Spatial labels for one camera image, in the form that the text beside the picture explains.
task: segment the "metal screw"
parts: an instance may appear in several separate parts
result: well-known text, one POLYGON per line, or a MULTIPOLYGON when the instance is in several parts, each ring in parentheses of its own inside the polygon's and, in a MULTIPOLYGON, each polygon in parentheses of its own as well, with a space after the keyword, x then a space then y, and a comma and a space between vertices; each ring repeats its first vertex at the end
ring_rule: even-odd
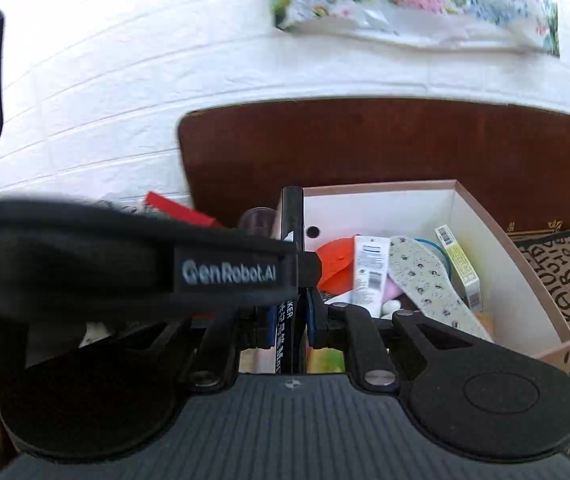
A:
POLYGON ((372 386, 389 386, 396 376, 389 370, 370 370, 365 374, 365 382, 372 386))
POLYGON ((191 375, 191 381, 199 388, 209 388, 219 383, 219 378, 209 370, 198 370, 191 375))

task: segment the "barcode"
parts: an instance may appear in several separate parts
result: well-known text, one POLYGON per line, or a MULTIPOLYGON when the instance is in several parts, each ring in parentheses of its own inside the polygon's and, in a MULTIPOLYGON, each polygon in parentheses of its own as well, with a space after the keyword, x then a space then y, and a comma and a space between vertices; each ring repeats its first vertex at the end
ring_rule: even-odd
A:
POLYGON ((451 237, 449 236, 449 232, 447 231, 446 228, 441 227, 440 229, 438 229, 438 234, 442 237, 443 243, 446 246, 452 245, 452 243, 454 243, 454 240, 451 239, 451 237))
POLYGON ((474 307, 478 306, 478 304, 481 302, 481 295, 479 292, 475 292, 473 293, 470 297, 469 297, 469 308, 473 309, 474 307))
POLYGON ((380 282, 383 275, 380 272, 369 271, 369 282, 367 282, 367 288, 372 290, 380 290, 380 282))

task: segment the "brown wooden panel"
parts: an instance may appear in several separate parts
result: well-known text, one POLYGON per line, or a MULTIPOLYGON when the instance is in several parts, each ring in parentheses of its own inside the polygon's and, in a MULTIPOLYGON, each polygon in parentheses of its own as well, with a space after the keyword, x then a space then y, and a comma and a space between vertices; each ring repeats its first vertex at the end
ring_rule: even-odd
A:
POLYGON ((570 116, 512 105, 345 98, 233 105, 183 118, 197 209, 235 225, 284 186, 459 180, 505 230, 570 228, 570 116))

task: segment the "white product box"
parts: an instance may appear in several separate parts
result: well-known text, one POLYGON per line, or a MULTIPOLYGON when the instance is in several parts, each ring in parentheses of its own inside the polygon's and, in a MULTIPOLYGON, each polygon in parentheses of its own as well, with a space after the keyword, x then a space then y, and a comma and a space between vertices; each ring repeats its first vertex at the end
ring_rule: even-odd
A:
POLYGON ((305 250, 353 235, 407 235, 438 243, 447 224, 478 273, 482 309, 494 315, 497 344, 535 358, 570 346, 570 328, 518 248, 455 180, 354 184, 304 190, 305 250))

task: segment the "orange lid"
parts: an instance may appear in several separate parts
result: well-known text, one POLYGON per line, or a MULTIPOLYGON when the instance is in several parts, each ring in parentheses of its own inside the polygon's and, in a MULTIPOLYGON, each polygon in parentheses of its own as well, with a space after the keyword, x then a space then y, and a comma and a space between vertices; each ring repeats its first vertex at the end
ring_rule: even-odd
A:
POLYGON ((353 283, 354 239, 338 238, 316 250, 323 264, 318 288, 331 294, 351 290, 353 283))

